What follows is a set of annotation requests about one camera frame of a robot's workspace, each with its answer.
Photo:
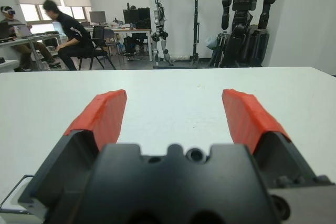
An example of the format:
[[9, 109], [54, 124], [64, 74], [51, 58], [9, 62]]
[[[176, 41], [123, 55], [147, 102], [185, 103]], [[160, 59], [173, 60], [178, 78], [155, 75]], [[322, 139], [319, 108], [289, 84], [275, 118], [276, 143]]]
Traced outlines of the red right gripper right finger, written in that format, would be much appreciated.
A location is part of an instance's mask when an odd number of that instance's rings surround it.
[[225, 89], [222, 101], [234, 144], [248, 148], [268, 188], [333, 184], [328, 176], [314, 173], [282, 125], [254, 95]]

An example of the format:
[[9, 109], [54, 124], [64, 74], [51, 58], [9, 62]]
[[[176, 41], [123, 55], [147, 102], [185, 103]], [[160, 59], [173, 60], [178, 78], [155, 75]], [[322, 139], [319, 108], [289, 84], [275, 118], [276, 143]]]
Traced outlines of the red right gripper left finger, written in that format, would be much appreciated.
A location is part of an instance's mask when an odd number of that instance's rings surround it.
[[119, 138], [127, 94], [99, 94], [71, 122], [18, 199], [45, 218], [68, 193], [83, 191], [100, 151]]

